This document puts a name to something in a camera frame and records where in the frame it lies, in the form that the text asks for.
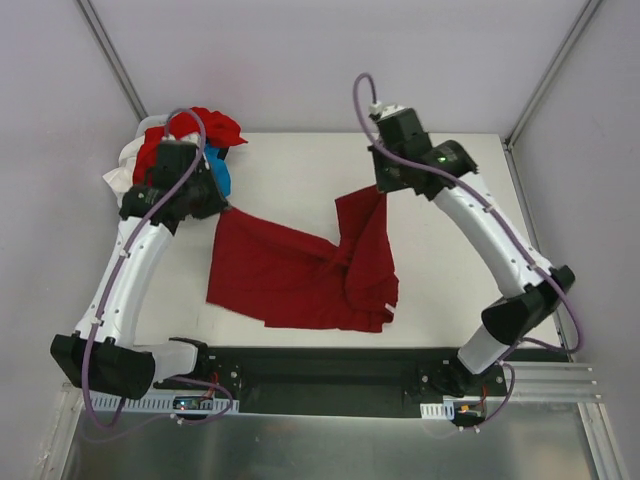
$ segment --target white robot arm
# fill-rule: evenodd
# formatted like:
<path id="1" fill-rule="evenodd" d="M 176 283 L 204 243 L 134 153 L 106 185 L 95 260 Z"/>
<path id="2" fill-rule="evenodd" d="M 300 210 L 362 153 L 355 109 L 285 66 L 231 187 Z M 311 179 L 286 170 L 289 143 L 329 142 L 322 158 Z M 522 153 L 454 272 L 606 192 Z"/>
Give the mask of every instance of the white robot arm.
<path id="1" fill-rule="evenodd" d="M 149 282 L 180 221 L 186 215 L 205 218 L 228 207 L 206 159 L 201 158 L 193 173 L 185 177 L 195 156 L 196 146 L 191 143 L 160 143 L 156 166 L 149 172 L 153 186 L 134 185 L 123 197 L 115 246 L 96 294 L 74 333 L 56 335 L 51 344 L 52 356 L 73 385 L 83 384 L 88 344 L 89 388 L 135 400 L 144 396 L 153 382 L 192 373 L 199 361 L 206 362 L 206 345 L 194 340 L 175 338 L 160 345 L 134 346 Z M 183 177 L 187 179 L 180 188 L 145 220 Z"/>
<path id="2" fill-rule="evenodd" d="M 396 163 L 372 145 L 376 183 L 382 192 L 413 188 L 447 214 L 469 239 L 489 267 L 502 298 L 482 312 L 482 325 L 446 367 L 430 377 L 442 393 L 462 396 L 523 336 L 555 311 L 560 299 L 551 278 L 564 292 L 575 277 L 567 266 L 555 268 L 517 231 L 496 204 L 477 165 L 460 144 L 449 140 L 434 147 L 411 108 L 373 105 L 371 118 L 380 132 L 380 143 L 393 155 L 430 167 L 431 172 Z M 475 192 L 433 173 L 444 171 Z M 514 238 L 498 222 L 499 213 Z M 519 243 L 530 258 L 515 246 Z"/>

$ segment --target gray wall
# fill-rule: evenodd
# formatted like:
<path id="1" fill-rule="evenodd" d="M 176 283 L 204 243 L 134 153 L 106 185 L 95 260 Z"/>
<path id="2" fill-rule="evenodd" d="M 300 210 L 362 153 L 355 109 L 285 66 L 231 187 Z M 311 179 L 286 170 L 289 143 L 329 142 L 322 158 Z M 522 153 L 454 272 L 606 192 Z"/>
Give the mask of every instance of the gray wall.
<path id="1" fill-rule="evenodd" d="M 605 2 L 515 149 L 543 248 L 571 298 L 640 478 L 640 2 Z"/>
<path id="2" fill-rule="evenodd" d="M 357 131 L 362 70 L 425 128 L 506 135 L 585 0 L 94 0 L 150 113 Z"/>
<path id="3" fill-rule="evenodd" d="M 0 466 L 33 468 L 71 331 L 114 238 L 100 173 L 135 119 L 73 2 L 6 2 L 0 15 Z"/>

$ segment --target crumpled red garment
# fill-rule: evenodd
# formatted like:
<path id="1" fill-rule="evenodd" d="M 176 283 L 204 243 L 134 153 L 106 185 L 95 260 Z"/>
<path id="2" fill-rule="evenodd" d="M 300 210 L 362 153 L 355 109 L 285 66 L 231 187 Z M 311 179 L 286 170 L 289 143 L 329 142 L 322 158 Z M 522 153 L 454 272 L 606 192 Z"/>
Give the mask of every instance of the crumpled red garment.
<path id="1" fill-rule="evenodd" d="M 193 107 L 200 117 L 207 132 L 209 144 L 217 148 L 235 147 L 247 143 L 240 137 L 240 125 L 231 117 L 218 111 L 210 112 L 206 108 Z M 179 113 L 171 119 L 169 132 L 176 138 L 182 138 L 190 133 L 198 132 L 196 121 L 188 113 Z M 133 170 L 133 183 L 144 183 L 147 169 L 156 164 L 156 147 L 164 136 L 164 126 L 148 128 L 144 134 L 144 144 L 138 151 L 136 166 Z"/>
<path id="2" fill-rule="evenodd" d="M 365 188 L 336 200 L 340 244 L 248 215 L 218 223 L 207 302 L 267 327 L 381 332 L 398 279 L 386 195 Z"/>

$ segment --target white cable clip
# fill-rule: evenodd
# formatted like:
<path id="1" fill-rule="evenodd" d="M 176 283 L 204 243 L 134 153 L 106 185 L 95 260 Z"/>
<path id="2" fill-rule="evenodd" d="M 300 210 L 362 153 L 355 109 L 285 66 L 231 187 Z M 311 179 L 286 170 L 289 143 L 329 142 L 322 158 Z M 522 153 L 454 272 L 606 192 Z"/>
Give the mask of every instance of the white cable clip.
<path id="1" fill-rule="evenodd" d="M 382 105 L 382 102 L 374 102 L 369 105 L 369 115 L 372 117 L 377 117 L 382 113 L 383 109 L 384 106 Z"/>

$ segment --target white work surface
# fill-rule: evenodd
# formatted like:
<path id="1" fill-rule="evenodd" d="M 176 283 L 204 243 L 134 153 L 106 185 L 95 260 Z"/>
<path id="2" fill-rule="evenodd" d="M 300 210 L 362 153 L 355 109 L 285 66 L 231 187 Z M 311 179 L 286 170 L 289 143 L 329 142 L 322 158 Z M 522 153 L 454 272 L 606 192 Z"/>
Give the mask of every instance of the white work surface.
<path id="1" fill-rule="evenodd" d="M 334 199 L 374 183 L 364 135 L 243 136 L 249 143 L 232 148 L 226 160 L 232 205 L 337 244 Z M 498 136 L 432 135 L 434 144 L 449 138 L 469 152 L 492 195 L 526 233 Z M 207 304 L 216 216 L 180 224 L 151 281 L 136 343 L 161 343 L 182 336 L 218 346 L 463 345 L 480 325 L 481 311 L 500 297 L 493 277 L 462 232 L 426 198 L 404 190 L 388 195 L 387 200 L 389 240 L 400 286 L 395 318 L 382 333 L 266 328 L 260 320 Z M 551 318 L 532 336 L 558 341 Z"/>

